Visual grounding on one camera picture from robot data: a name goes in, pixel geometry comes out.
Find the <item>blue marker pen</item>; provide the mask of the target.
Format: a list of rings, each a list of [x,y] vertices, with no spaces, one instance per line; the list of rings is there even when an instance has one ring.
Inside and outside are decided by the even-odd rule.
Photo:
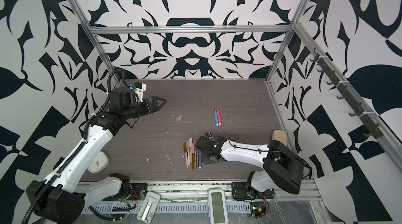
[[[215,125],[219,126],[219,119],[218,119],[218,115],[217,115],[217,110],[214,109],[214,117],[215,117]]]

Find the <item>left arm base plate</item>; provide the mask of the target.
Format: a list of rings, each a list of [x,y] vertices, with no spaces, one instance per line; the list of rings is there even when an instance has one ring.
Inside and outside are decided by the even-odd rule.
[[[125,201],[142,200],[147,193],[147,188],[147,183],[125,183],[122,185],[117,197],[119,200]]]

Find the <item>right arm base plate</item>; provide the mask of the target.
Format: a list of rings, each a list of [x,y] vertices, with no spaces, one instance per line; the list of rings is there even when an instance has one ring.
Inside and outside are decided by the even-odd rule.
[[[236,201],[253,201],[257,199],[273,199],[274,189],[268,189],[260,193],[253,189],[247,182],[232,182],[231,183],[232,197]]]

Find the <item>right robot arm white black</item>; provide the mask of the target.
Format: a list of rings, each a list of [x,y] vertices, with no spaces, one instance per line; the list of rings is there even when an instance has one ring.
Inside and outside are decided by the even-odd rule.
[[[261,168],[250,173],[246,186],[247,190],[258,193],[277,186],[297,195],[304,170],[311,169],[305,160],[278,140],[271,140],[268,145],[250,145],[222,136],[201,136],[195,148],[202,154],[204,164],[241,162]]]

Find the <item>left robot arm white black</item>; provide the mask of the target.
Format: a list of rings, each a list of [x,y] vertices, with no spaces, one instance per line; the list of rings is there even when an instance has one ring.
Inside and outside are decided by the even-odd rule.
[[[67,158],[41,182],[32,181],[26,189],[30,206],[22,222],[29,222],[32,214],[57,224],[71,224],[81,212],[108,197],[126,197],[130,178],[112,173],[91,186],[79,186],[81,177],[95,161],[102,148],[129,119],[159,111],[167,100],[158,96],[145,99],[146,85],[135,83],[108,91],[100,110],[93,114],[84,128],[83,138]]]

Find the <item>red pink marker pen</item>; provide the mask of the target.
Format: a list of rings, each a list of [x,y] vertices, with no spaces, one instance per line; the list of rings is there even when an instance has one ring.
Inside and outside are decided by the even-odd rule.
[[[216,109],[216,110],[217,110],[217,115],[218,115],[218,119],[219,119],[219,125],[221,125],[222,121],[221,121],[221,117],[220,117],[220,111],[219,111],[219,109]]]

